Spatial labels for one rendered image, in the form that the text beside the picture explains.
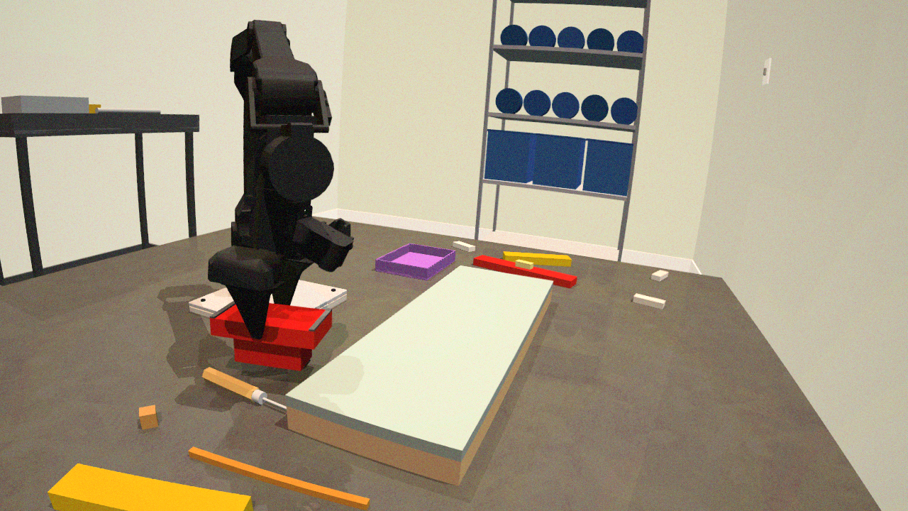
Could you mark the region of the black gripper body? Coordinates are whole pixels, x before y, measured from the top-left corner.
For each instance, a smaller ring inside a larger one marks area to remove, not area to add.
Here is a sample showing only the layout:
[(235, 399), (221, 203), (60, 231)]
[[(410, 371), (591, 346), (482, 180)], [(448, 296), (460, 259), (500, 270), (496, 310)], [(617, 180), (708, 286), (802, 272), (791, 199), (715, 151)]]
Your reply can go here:
[[(283, 242), (283, 233), (293, 213), (299, 212), (299, 219), (304, 219), (304, 210), (311, 206), (311, 200), (291, 201), (275, 189), (253, 185), (253, 194), (245, 196), (244, 206), (252, 207), (252, 212), (249, 233), (241, 235), (241, 245), (253, 249), (231, 246), (216, 252), (209, 259), (208, 279), (233, 287), (267, 291), (281, 279), (282, 260), (304, 259), (295, 251), (296, 245)], [(281, 251), (294, 253), (281, 255)]]

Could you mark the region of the purple shallow tray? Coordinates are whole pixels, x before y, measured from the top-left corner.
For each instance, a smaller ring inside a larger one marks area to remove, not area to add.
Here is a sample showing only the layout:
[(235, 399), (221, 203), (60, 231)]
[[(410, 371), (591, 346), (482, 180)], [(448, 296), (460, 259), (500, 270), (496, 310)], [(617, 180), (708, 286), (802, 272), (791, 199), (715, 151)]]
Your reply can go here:
[(454, 250), (408, 243), (376, 259), (375, 271), (428, 280), (454, 261)]

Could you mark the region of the orange long thin bar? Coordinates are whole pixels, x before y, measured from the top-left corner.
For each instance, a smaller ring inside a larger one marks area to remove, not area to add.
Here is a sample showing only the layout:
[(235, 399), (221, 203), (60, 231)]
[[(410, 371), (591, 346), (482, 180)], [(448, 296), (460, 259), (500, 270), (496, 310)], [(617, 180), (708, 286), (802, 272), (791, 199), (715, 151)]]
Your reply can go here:
[(188, 452), (190, 457), (194, 457), (196, 460), (210, 463), (210, 465), (218, 466), (218, 468), (223, 468), (227, 471), (240, 473), (248, 478), (254, 478), (268, 484), (281, 486), (281, 488), (304, 493), (305, 495), (309, 495), (309, 497), (339, 502), (343, 505), (349, 505), (349, 507), (356, 507), (364, 510), (367, 510), (367, 507), (370, 505), (370, 499), (367, 498), (332, 490), (326, 486), (309, 484), (294, 478), (287, 478), (279, 473), (254, 468), (254, 466), (248, 465), (247, 463), (240, 463), (239, 461), (234, 461), (227, 457), (214, 455), (205, 450), (195, 449), (195, 447), (192, 447)]

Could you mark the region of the orange cube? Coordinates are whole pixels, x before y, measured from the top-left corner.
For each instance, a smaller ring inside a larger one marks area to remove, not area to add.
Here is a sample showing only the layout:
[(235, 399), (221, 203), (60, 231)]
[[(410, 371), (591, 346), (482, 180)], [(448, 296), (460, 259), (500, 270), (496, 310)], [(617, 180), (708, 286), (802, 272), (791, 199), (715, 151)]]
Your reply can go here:
[(155, 405), (147, 405), (147, 407), (139, 408), (139, 417), (140, 417), (140, 426), (143, 430), (145, 428), (156, 428), (158, 427), (158, 418), (156, 413)]

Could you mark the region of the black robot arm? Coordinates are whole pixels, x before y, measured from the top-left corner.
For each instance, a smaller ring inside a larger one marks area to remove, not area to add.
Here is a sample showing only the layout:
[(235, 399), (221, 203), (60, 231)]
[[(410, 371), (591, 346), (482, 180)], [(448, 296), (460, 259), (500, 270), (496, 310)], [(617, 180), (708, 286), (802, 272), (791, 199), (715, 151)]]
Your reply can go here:
[[(330, 187), (334, 164), (330, 151), (314, 133), (328, 133), (332, 120), (322, 81), (307, 62), (294, 59), (287, 27), (281, 21), (248, 21), (231, 38), (230, 72), (243, 98), (244, 194), (231, 222), (231, 246), (249, 233), (252, 207), (244, 206), (254, 187), (275, 189), (295, 202), (307, 202)], [(314, 115), (312, 116), (312, 113)], [(343, 266), (353, 249), (350, 223), (337, 218), (326, 224), (312, 218), (313, 206), (293, 213), (283, 242), (326, 272)]]

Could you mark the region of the yellow flat bar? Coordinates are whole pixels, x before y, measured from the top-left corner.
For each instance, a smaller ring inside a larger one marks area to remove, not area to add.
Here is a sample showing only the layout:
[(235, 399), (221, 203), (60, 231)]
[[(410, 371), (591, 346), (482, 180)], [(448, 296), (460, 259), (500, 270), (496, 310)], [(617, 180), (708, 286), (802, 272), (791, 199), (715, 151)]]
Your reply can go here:
[(551, 255), (551, 253), (518, 253), (518, 252), (505, 252), (503, 253), (503, 260), (508, 260), (511, 262), (516, 262), (516, 260), (524, 260), (534, 265), (553, 265), (553, 266), (571, 266), (572, 259), (568, 255)]
[(77, 465), (49, 490), (59, 511), (254, 511), (252, 497)]

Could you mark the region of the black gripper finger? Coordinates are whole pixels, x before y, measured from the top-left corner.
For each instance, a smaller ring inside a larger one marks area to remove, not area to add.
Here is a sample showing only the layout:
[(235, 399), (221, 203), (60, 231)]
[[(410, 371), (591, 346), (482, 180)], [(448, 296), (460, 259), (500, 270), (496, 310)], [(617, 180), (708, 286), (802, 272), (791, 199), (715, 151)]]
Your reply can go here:
[(309, 266), (314, 264), (308, 258), (303, 260), (292, 260), (285, 258), (282, 260), (282, 275), (279, 281), (284, 284), (272, 293), (275, 304), (291, 305), (293, 294), (297, 288), (299, 276)]
[(284, 282), (279, 281), (278, 284), (267, 291), (222, 284), (227, 287), (231, 294), (231, 299), (236, 302), (241, 318), (243, 318), (252, 339), (262, 339), (264, 324), (268, 317), (270, 294), (275, 293), (275, 290), (283, 284)]

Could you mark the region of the awl with yellow-brown wooden handle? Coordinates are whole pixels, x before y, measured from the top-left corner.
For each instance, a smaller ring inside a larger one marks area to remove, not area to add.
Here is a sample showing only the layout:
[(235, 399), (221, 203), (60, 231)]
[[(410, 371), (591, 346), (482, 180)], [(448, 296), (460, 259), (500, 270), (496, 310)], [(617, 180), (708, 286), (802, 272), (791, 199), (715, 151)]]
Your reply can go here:
[(284, 410), (287, 409), (285, 405), (281, 405), (279, 403), (276, 403), (275, 401), (267, 399), (267, 393), (259, 390), (257, 386), (245, 384), (245, 382), (237, 380), (233, 376), (223, 374), (223, 372), (220, 372), (213, 368), (205, 369), (202, 373), (202, 378), (209, 384), (213, 384), (218, 386), (219, 388), (223, 388), (223, 390), (233, 392), (233, 394), (236, 394), (238, 397), (246, 399), (247, 401), (250, 401), (252, 403), (263, 405), (266, 401), (270, 404), (276, 405), (277, 407), (281, 407)]

